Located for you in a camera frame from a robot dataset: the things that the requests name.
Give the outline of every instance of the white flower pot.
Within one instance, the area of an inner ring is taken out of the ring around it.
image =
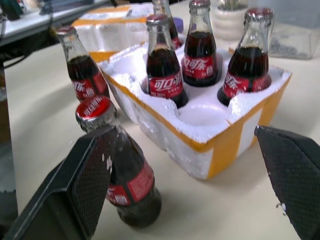
[[[244,34],[247,5],[235,11],[222,10],[218,6],[212,11],[212,29],[214,37],[227,41],[240,41]]]

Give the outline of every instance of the white table surface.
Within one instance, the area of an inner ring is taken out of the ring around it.
[[[188,28],[188,3],[173,5],[171,11]],[[230,45],[218,39],[216,42],[219,48],[228,49]],[[272,65],[293,71],[271,125],[311,137],[318,143],[319,54],[318,49],[309,61],[270,59]],[[17,204],[21,212],[46,175],[68,154],[83,132],[75,121],[74,111],[79,102],[60,45],[35,52],[6,70],[5,77]],[[123,224],[116,209],[105,202],[94,240],[299,239],[289,219],[276,208],[278,199],[258,144],[214,179],[199,181],[181,170],[124,114],[121,122],[154,170],[162,211],[155,224],[137,231]]]
[[[53,14],[53,22],[57,22],[68,16],[73,16],[75,14],[100,7],[107,2],[109,2],[109,0],[94,0],[94,3],[90,5],[79,6],[69,10],[55,12]],[[49,23],[50,15],[40,15],[39,13],[39,9],[29,9],[25,14],[20,16],[19,20],[7,21],[5,26],[4,39],[2,41],[7,42],[6,40],[8,38],[27,32],[26,34],[23,34],[22,37],[18,38],[21,39],[48,28],[46,25]]]

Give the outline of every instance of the styrofoam packaging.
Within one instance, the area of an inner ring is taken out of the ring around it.
[[[184,45],[176,51],[181,62]],[[228,107],[217,99],[231,53],[218,49],[220,81],[210,87],[184,84],[189,101],[180,109],[170,99],[142,91],[148,44],[134,46],[101,62],[100,68],[121,109],[189,175],[209,179],[227,168],[255,142],[257,124],[268,125],[289,83],[291,73],[269,67],[272,84],[254,93],[241,93]]]
[[[152,3],[102,7],[89,11],[72,25],[90,53],[116,53],[148,41],[146,18]]]

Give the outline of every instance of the cola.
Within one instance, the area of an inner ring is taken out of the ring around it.
[[[109,127],[112,141],[106,144],[112,145],[115,154],[106,199],[127,225],[134,228],[151,225],[162,207],[154,172],[140,146],[121,126],[115,105],[105,96],[87,98],[77,107],[75,117],[86,133]],[[108,156],[103,156],[102,161],[108,161]]]
[[[152,0],[154,14],[165,14],[169,18],[169,32],[173,48],[179,48],[182,43],[178,37],[178,31],[171,14],[170,5],[168,0]]]
[[[57,30],[57,35],[78,100],[82,102],[97,95],[109,97],[107,81],[79,40],[76,29],[73,26],[63,26]]]
[[[208,87],[218,81],[216,41],[210,24],[210,1],[192,0],[190,25],[182,59],[183,80],[195,87]]]
[[[239,93],[258,92],[271,84],[268,75],[271,16],[256,12],[245,17],[244,35],[232,55],[223,87],[217,93],[219,101],[226,106]]]
[[[171,44],[169,18],[165,14],[154,14],[147,18],[146,24],[149,31],[146,91],[154,97],[171,99],[181,108],[187,104],[188,96]]]

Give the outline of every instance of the coca-cola label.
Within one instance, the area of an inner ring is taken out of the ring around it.
[[[135,202],[142,200],[154,185],[155,177],[151,167],[144,161],[144,165],[140,173],[127,183],[129,191]]]
[[[177,74],[164,77],[148,76],[148,93],[151,96],[171,99],[181,94],[183,90],[180,71]]]
[[[182,59],[182,71],[183,73],[194,79],[205,79],[216,74],[216,63],[214,57],[189,57],[186,54]]]
[[[147,161],[144,161],[141,171],[131,181],[127,182],[126,186],[110,184],[106,199],[115,205],[129,206],[145,198],[152,189],[154,182],[154,172]]]
[[[77,107],[76,113],[85,119],[96,118],[105,113],[111,103],[111,100],[105,96],[94,96],[83,101]]]
[[[121,185],[109,185],[106,193],[106,199],[112,204],[120,206],[130,205],[128,195]]]
[[[73,89],[78,99],[83,100],[96,95],[95,89],[92,86],[90,79],[73,81]]]
[[[99,71],[96,75],[93,76],[92,79],[96,88],[98,89],[99,94],[103,94],[108,86],[102,73]]]
[[[173,38],[172,43],[173,43],[174,49],[180,48],[180,46],[181,46],[181,42],[179,40],[179,37]]]
[[[228,72],[224,80],[223,92],[229,98],[233,98],[239,93],[246,93],[249,88],[251,88],[251,92],[258,92],[266,89],[271,84],[271,79],[266,74],[262,77],[255,78],[251,86],[250,82],[252,82],[252,80],[250,81],[249,78],[234,76]]]

